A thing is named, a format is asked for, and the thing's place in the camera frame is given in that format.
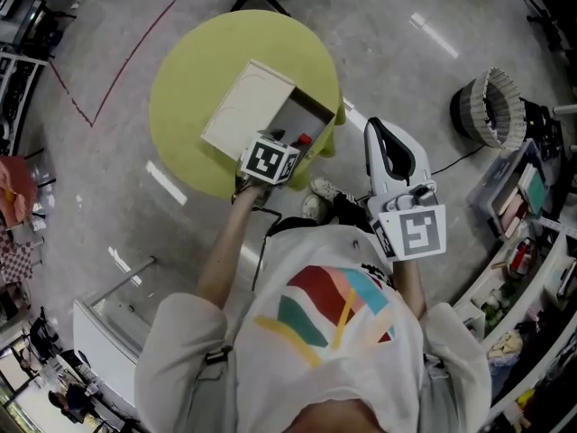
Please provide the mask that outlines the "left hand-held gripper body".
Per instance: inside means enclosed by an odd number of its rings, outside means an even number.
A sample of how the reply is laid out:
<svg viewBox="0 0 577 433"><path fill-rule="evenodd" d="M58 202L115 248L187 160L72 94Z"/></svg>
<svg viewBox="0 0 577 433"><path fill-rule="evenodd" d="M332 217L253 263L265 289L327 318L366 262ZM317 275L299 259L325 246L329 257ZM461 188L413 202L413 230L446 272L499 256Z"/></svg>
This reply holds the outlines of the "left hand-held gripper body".
<svg viewBox="0 0 577 433"><path fill-rule="evenodd" d="M286 184L299 156L297 148L257 133L238 161L234 196L252 186L269 188Z"/></svg>

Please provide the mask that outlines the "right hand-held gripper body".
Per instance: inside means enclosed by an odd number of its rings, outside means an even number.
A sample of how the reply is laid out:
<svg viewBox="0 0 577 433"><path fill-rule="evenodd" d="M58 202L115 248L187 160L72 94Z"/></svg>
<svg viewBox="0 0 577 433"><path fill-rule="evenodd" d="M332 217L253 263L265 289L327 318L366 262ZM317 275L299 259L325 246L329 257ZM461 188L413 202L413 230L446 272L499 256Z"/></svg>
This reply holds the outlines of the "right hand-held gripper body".
<svg viewBox="0 0 577 433"><path fill-rule="evenodd" d="M408 261L446 252L446 210L427 180L395 196L374 195L367 208L385 256Z"/></svg>

